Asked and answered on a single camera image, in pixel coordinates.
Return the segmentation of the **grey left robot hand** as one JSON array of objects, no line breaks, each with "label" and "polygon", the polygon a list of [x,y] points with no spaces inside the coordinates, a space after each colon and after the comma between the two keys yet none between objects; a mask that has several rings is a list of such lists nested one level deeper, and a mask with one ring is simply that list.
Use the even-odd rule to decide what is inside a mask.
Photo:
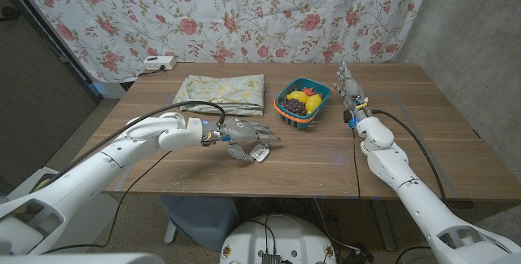
[{"label": "grey left robot hand", "polygon": [[261,163],[269,155],[269,144],[280,143],[270,128],[261,123],[239,119],[202,122],[201,144],[205,147],[216,142],[227,142],[228,153],[235,159]]}]

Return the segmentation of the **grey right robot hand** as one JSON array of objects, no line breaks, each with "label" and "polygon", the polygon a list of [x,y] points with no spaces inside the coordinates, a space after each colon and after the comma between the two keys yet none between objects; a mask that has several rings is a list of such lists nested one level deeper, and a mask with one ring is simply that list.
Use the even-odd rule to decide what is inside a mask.
[{"label": "grey right robot hand", "polygon": [[353,78],[349,66],[343,61],[337,72],[339,83],[334,88],[343,99],[344,106],[355,121],[361,121],[370,116],[367,109],[368,98],[362,86]]}]

